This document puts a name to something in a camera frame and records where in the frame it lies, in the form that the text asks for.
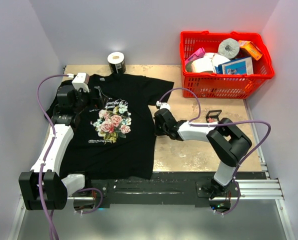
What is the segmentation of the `black floral t-shirt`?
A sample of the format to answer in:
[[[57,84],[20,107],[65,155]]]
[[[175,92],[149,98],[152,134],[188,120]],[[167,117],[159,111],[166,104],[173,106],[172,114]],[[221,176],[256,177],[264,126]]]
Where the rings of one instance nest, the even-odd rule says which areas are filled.
[[[156,143],[150,106],[167,102],[174,83],[142,75],[94,74],[88,87],[100,87],[104,108],[88,106],[80,114],[60,177],[83,173],[91,179],[150,179]]]

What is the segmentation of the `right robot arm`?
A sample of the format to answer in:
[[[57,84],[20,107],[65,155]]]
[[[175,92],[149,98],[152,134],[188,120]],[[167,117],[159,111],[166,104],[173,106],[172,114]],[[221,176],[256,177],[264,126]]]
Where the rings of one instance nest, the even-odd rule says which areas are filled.
[[[198,126],[188,120],[177,121],[167,108],[154,113],[155,134],[168,136],[177,141],[201,141],[209,143],[220,163],[210,181],[203,190],[210,199],[222,197],[230,190],[234,172],[239,161],[248,153],[252,142],[229,118],[213,122],[207,126]]]

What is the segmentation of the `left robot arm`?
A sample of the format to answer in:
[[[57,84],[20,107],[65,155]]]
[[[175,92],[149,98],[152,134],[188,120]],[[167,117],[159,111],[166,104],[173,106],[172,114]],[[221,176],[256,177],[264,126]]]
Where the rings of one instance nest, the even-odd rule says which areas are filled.
[[[92,192],[93,184],[84,173],[71,173],[65,178],[59,174],[66,149],[80,124],[80,114],[89,106],[103,109],[105,98],[99,86],[78,88],[71,84],[58,88],[47,141],[30,171],[22,172],[18,179],[27,210],[62,210],[68,197]]]

